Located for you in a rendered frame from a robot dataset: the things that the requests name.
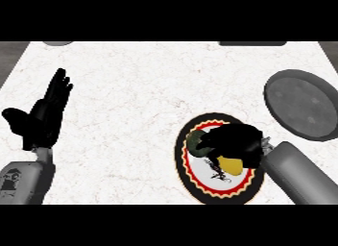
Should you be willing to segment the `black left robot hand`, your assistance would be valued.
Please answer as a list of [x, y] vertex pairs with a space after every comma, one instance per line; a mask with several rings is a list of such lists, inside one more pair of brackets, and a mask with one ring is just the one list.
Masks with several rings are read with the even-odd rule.
[[45, 97], [38, 100], [32, 111], [7, 108], [2, 116], [7, 119], [13, 133], [23, 137], [23, 150], [52, 148], [57, 144], [63, 113], [69, 102], [73, 84], [60, 68], [51, 80]]

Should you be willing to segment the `grey round pan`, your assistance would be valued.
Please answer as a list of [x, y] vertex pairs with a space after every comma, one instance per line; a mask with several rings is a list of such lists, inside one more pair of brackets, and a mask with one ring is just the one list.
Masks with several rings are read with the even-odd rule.
[[338, 90], [316, 74], [287, 69], [265, 85], [265, 102], [281, 125], [312, 141], [338, 138]]

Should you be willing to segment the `yellow lemon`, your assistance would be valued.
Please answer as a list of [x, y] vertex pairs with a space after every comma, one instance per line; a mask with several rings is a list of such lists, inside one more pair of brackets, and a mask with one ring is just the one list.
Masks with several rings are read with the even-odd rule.
[[229, 159], [220, 156], [218, 158], [222, 170], [234, 175], [240, 176], [244, 173], [244, 161], [240, 159]]

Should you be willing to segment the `dark green round fruit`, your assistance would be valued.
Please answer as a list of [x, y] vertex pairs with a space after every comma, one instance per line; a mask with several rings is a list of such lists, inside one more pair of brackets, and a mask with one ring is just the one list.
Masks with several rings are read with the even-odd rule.
[[197, 158], [203, 158], [210, 152], [209, 148], [203, 148], [203, 149], [198, 148], [198, 145], [203, 142], [203, 135], [206, 133], [207, 132], [203, 130], [195, 130], [190, 133], [187, 137], [187, 148], [188, 148], [191, 155]]

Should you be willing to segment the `black red white plate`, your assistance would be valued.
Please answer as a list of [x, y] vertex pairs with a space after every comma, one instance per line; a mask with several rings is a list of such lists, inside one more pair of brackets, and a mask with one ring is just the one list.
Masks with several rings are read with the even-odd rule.
[[207, 157], [195, 157], [188, 150], [188, 135], [203, 130], [206, 133], [223, 124], [243, 121], [232, 115], [212, 112], [197, 116], [185, 124], [175, 145], [176, 170], [181, 181], [192, 196], [207, 205], [244, 205], [256, 196], [265, 181], [265, 171], [246, 168], [241, 175], [215, 170]]

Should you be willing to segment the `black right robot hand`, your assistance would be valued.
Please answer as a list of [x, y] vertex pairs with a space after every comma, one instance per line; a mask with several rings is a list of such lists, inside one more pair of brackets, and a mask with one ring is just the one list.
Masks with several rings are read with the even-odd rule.
[[219, 164], [218, 158], [223, 157], [243, 160], [244, 168], [256, 169], [265, 156], [262, 140], [263, 132], [254, 126], [223, 124], [201, 136], [197, 149], [212, 149], [207, 157], [215, 164]]

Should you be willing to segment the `dark grey flat object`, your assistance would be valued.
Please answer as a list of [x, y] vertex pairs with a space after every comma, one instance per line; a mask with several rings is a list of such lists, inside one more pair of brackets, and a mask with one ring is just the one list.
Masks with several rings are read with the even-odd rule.
[[222, 46], [284, 46], [287, 41], [219, 41]]

